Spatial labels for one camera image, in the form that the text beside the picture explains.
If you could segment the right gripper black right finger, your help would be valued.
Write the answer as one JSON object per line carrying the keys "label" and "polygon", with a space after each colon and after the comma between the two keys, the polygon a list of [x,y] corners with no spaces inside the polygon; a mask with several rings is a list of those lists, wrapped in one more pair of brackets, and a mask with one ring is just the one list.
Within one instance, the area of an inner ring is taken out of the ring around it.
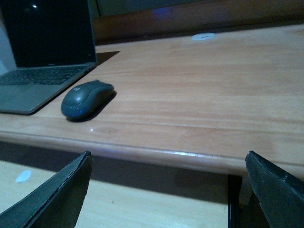
{"label": "right gripper black right finger", "polygon": [[272,228],[304,226],[304,182],[254,151],[245,158],[253,192]]}

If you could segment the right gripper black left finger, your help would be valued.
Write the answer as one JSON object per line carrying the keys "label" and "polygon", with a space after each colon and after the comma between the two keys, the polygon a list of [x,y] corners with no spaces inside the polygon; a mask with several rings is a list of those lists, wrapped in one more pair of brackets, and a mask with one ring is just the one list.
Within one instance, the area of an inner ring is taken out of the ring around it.
{"label": "right gripper black left finger", "polygon": [[74,228],[91,178],[92,154],[83,152],[0,215],[2,228]]}

